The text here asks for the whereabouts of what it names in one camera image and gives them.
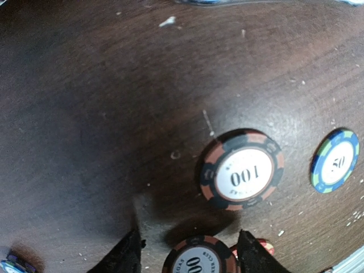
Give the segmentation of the blue green 50 chip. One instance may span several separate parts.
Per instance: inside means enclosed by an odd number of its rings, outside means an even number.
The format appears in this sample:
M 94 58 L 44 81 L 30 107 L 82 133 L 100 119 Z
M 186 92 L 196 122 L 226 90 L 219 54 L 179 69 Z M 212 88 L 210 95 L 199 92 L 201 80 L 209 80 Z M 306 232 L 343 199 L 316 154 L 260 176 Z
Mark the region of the blue green 50 chip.
M 341 127 L 330 132 L 315 151 L 311 162 L 311 184 L 319 193 L 337 190 L 349 178 L 359 158 L 356 133 Z

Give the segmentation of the red poker chip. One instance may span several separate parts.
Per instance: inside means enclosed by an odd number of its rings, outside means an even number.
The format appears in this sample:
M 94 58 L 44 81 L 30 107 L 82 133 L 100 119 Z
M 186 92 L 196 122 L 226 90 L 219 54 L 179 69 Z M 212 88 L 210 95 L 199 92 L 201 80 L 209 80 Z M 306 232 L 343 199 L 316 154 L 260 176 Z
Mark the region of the red poker chip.
M 275 254 L 275 249 L 273 244 L 266 240 L 266 239 L 262 239 L 262 238 L 258 238 L 259 243 L 266 249 L 267 252 L 269 252 L 271 255 Z M 236 258 L 238 258 L 238 253 L 237 253 L 237 245 L 234 245 L 230 248 L 230 250 L 232 251 L 232 253 L 234 254 L 234 256 Z

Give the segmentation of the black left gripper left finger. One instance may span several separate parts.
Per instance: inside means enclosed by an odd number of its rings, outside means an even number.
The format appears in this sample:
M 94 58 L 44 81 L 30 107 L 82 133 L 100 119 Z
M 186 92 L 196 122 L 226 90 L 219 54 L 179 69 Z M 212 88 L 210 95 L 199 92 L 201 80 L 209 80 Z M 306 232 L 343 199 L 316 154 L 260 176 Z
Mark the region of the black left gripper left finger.
M 141 273 L 141 253 L 145 246 L 146 241 L 134 229 L 87 273 Z

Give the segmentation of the brown black 100 chip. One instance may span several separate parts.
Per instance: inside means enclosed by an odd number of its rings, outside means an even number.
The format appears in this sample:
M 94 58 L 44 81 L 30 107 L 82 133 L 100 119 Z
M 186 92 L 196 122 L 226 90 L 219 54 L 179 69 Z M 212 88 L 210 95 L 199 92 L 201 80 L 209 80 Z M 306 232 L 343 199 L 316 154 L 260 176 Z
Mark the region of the brown black 100 chip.
M 268 198 L 284 172 L 278 143 L 255 129 L 236 129 L 215 140 L 202 157 L 198 183 L 208 203 L 242 210 Z

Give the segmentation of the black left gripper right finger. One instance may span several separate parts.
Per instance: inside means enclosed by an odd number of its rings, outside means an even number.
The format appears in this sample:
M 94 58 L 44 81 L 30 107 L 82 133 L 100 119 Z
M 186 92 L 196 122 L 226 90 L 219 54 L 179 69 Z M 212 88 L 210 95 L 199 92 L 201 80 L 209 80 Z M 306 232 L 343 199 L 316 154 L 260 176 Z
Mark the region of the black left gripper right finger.
M 290 273 L 249 231 L 239 232 L 237 255 L 241 272 Z

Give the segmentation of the blue white chip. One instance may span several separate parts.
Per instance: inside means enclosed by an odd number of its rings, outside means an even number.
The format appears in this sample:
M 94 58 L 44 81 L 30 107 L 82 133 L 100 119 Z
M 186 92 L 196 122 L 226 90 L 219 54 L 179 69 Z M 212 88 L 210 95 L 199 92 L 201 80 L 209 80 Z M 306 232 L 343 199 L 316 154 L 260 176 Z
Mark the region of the blue white chip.
M 36 273 L 36 267 L 31 263 L 31 255 L 26 249 L 1 246 L 2 272 Z

